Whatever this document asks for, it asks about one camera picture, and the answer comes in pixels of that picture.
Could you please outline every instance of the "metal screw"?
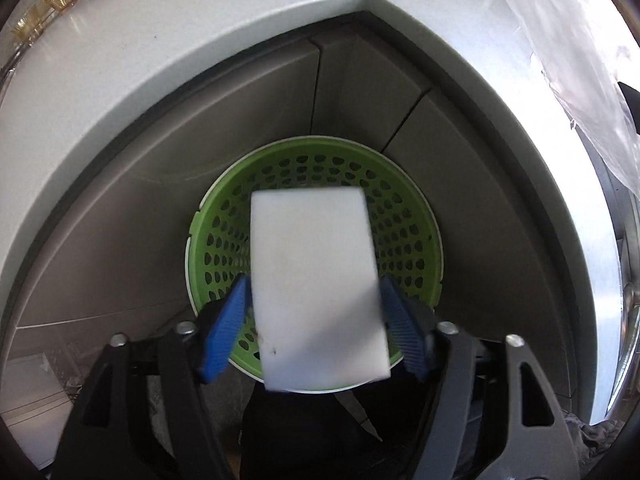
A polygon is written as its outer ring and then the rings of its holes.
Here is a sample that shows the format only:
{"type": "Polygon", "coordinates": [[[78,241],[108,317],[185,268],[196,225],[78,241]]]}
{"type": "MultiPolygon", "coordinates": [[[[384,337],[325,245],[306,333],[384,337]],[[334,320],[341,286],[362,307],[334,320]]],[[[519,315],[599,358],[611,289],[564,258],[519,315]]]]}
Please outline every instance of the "metal screw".
{"type": "Polygon", "coordinates": [[[514,348],[520,348],[524,346],[524,339],[518,334],[509,334],[504,338],[508,345],[513,346],[514,348]]]}
{"type": "Polygon", "coordinates": [[[191,335],[196,332],[196,325],[193,321],[181,321],[175,326],[175,331],[181,336],[191,335]]]}
{"type": "Polygon", "coordinates": [[[109,341],[109,344],[114,348],[116,348],[118,346],[126,345],[128,340],[129,338],[123,333],[117,333],[111,336],[111,340],[109,341]]]}
{"type": "Polygon", "coordinates": [[[437,328],[440,332],[447,335],[456,335],[458,333],[458,327],[450,321],[439,322],[437,328]]]}

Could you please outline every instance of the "black cloth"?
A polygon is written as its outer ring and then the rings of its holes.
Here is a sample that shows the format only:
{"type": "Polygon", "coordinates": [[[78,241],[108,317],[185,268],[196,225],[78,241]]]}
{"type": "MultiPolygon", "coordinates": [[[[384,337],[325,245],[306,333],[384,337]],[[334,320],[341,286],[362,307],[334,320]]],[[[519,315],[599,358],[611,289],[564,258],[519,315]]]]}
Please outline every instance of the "black cloth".
{"type": "Polygon", "coordinates": [[[268,392],[256,384],[242,418],[241,480],[389,478],[405,458],[430,386],[403,366],[352,391],[382,439],[333,394],[268,392]]]}
{"type": "Polygon", "coordinates": [[[625,423],[621,420],[604,420],[590,426],[573,413],[563,413],[574,444],[575,457],[580,467],[580,478],[583,478],[611,447],[625,423]]]}

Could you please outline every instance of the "green plastic basket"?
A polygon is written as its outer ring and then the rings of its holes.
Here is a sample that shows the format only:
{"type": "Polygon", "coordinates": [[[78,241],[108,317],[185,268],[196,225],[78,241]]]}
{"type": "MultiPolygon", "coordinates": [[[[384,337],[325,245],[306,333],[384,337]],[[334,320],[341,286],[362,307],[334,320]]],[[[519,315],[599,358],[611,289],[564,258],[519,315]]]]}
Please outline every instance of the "green plastic basket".
{"type": "MultiPolygon", "coordinates": [[[[380,275],[430,305],[440,297],[442,244],[433,213],[411,179],[379,152],[335,137],[295,137],[238,160],[211,186],[190,227],[186,277],[196,314],[223,298],[240,272],[250,272],[251,193],[259,189],[360,186],[366,195],[380,275]]],[[[393,366],[402,358],[387,333],[393,366]]],[[[252,312],[229,360],[262,380],[252,312]]]]}

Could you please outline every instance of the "plastic bag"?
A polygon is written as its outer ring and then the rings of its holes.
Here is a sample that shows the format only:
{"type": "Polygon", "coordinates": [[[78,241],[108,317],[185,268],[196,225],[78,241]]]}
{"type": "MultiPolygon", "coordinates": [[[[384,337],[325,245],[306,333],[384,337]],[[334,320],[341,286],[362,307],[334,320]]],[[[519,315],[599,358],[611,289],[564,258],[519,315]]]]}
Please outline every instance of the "plastic bag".
{"type": "Polygon", "coordinates": [[[618,81],[640,89],[640,48],[611,0],[506,0],[564,110],[640,198],[640,142],[618,81]]]}

